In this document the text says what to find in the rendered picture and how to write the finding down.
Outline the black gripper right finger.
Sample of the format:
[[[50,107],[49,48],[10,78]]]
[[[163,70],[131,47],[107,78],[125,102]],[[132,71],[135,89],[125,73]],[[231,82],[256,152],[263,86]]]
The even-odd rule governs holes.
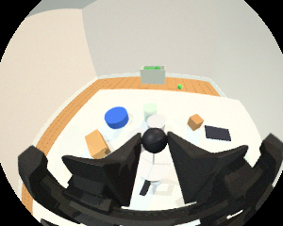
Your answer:
[[[168,151],[172,156],[180,191],[186,204],[195,202],[195,197],[208,185],[216,170],[240,161],[250,148],[247,144],[241,144],[232,150],[212,153],[205,148],[202,150],[173,132],[167,132],[167,138]]]

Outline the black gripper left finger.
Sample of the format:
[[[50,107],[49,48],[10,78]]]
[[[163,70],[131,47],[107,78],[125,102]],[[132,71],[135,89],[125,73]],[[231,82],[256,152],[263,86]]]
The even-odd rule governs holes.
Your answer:
[[[61,158],[71,174],[107,185],[122,207],[129,207],[141,150],[142,133],[138,132],[107,157],[95,159],[64,154]]]

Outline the tan square block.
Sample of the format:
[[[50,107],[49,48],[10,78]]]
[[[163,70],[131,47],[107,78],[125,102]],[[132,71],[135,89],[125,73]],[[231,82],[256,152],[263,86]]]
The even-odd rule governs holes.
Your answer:
[[[198,116],[198,113],[195,113],[193,116],[190,116],[190,119],[187,121],[187,125],[189,125],[191,131],[194,132],[202,127],[203,121],[204,120],[202,120],[201,116]]]

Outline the blue cylinder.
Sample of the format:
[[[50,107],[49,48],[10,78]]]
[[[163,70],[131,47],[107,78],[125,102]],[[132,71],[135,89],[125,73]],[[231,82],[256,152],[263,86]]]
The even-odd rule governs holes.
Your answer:
[[[122,106],[115,106],[115,108],[109,110],[108,113],[105,113],[104,120],[111,129],[119,129],[126,126],[129,117]]]

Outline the tan rectangular block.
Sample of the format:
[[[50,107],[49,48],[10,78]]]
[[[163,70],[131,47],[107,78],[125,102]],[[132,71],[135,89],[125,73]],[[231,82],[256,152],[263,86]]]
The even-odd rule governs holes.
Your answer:
[[[103,158],[105,155],[111,153],[110,148],[103,139],[103,136],[100,135],[99,129],[89,133],[85,136],[86,144],[88,144],[89,152],[92,158]]]

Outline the grey cylinder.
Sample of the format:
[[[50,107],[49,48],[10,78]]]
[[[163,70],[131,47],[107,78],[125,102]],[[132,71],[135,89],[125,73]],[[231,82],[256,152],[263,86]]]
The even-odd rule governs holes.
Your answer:
[[[138,133],[138,132],[141,132],[141,135],[142,133],[144,133],[144,129],[142,128],[134,128],[134,129],[131,129],[131,131],[129,132],[129,135],[127,135],[127,139],[131,139],[131,137],[133,137],[135,135],[135,133]],[[142,151],[145,151],[145,149],[141,146],[141,153]]]
[[[146,124],[148,124],[148,128],[157,127],[165,131],[165,118],[160,116],[160,114],[152,114],[152,116],[149,116],[148,120],[146,120]]]

